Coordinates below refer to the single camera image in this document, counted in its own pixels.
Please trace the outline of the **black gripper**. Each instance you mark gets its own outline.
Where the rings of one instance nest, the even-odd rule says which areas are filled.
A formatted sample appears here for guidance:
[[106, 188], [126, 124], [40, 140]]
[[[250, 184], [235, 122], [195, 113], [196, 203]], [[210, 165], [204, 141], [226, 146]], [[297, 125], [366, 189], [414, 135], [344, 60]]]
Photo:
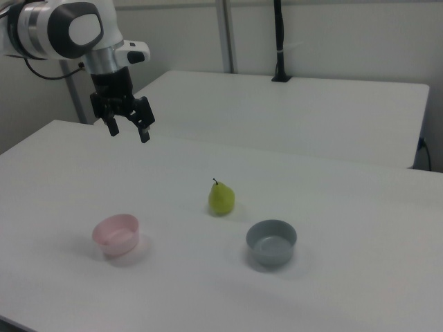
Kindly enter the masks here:
[[126, 116], [137, 127], [141, 142], [146, 143], [155, 117], [145, 96], [134, 99], [129, 69], [124, 67], [113, 73], [91, 74], [91, 79], [96, 90], [90, 95], [94, 116], [106, 124], [110, 135], [119, 134], [114, 115]]

